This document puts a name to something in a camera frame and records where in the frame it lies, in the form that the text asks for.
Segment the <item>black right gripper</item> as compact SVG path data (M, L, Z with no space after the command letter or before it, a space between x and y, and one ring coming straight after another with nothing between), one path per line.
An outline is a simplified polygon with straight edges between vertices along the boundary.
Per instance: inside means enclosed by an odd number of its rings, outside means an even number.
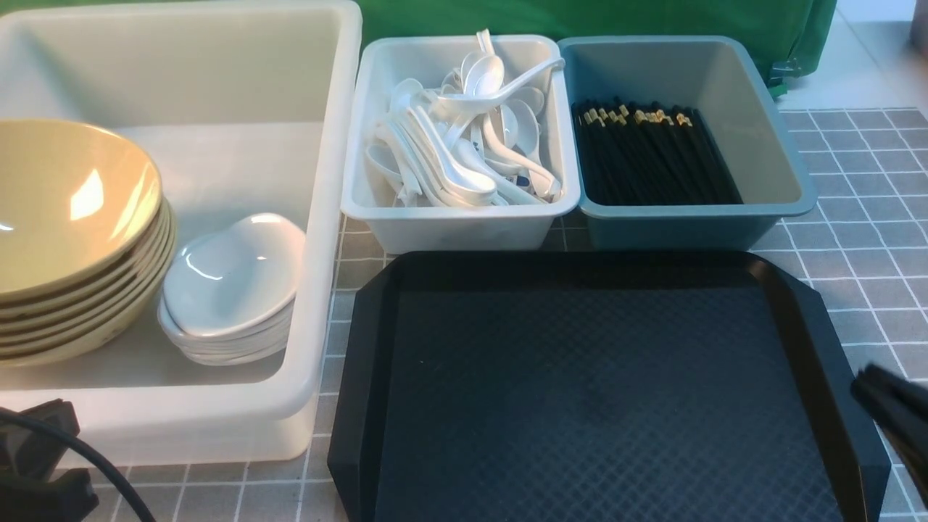
M876 364L861 369L850 389L898 453L927 505L927 390Z

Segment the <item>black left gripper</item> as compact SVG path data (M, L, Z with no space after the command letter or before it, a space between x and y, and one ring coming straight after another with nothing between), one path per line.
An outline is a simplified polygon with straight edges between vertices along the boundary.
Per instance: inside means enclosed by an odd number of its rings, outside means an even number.
M2 419L3 521L83 521L97 509L86 469L52 478L66 451L59 440Z

